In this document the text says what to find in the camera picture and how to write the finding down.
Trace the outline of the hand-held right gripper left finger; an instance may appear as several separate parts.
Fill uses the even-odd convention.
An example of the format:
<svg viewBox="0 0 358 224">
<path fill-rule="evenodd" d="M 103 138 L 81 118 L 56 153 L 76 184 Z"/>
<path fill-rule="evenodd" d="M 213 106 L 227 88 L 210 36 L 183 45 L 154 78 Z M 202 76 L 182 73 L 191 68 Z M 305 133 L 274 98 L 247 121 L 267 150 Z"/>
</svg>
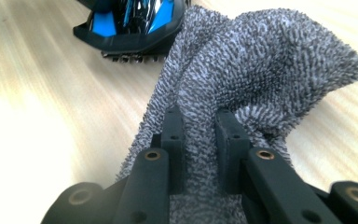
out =
<svg viewBox="0 0 358 224">
<path fill-rule="evenodd" d="M 178 106 L 165 111 L 162 131 L 153 135 L 151 146 L 169 154 L 170 194 L 181 194 L 185 188 L 186 164 L 183 120 Z"/>
</svg>

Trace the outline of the blue toy car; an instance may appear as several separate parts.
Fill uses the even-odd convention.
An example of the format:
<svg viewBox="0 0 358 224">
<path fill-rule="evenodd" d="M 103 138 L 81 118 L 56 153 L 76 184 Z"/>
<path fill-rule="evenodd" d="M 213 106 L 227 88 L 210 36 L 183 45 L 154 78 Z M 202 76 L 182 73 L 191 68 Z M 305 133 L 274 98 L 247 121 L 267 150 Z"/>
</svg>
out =
<svg viewBox="0 0 358 224">
<path fill-rule="evenodd" d="M 90 10 L 73 34 L 114 62 L 167 57 L 191 0 L 77 0 Z"/>
</svg>

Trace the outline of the grey cloth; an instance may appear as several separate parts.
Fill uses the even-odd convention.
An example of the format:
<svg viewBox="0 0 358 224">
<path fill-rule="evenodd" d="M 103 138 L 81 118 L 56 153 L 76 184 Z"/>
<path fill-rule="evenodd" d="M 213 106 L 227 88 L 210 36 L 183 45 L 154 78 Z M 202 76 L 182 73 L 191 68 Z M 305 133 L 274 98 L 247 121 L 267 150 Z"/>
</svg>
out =
<svg viewBox="0 0 358 224">
<path fill-rule="evenodd" d="M 245 224 L 238 196 L 217 183 L 214 117 L 231 110 L 251 142 L 285 159 L 285 139 L 330 91 L 358 80 L 358 53 L 307 15 L 265 9 L 230 19 L 190 7 L 161 70 L 119 178 L 162 130 L 167 109 L 183 114 L 186 181 L 170 199 L 170 224 Z"/>
</svg>

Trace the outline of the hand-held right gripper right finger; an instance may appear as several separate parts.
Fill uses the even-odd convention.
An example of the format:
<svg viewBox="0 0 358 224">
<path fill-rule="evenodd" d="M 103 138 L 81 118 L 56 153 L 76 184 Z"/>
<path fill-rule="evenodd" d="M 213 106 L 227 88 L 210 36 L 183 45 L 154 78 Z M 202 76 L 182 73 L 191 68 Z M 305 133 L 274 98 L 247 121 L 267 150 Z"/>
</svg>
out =
<svg viewBox="0 0 358 224">
<path fill-rule="evenodd" d="M 218 182 L 227 194 L 241 193 L 241 161 L 251 146 L 248 134 L 234 114 L 221 109 L 215 117 Z"/>
</svg>

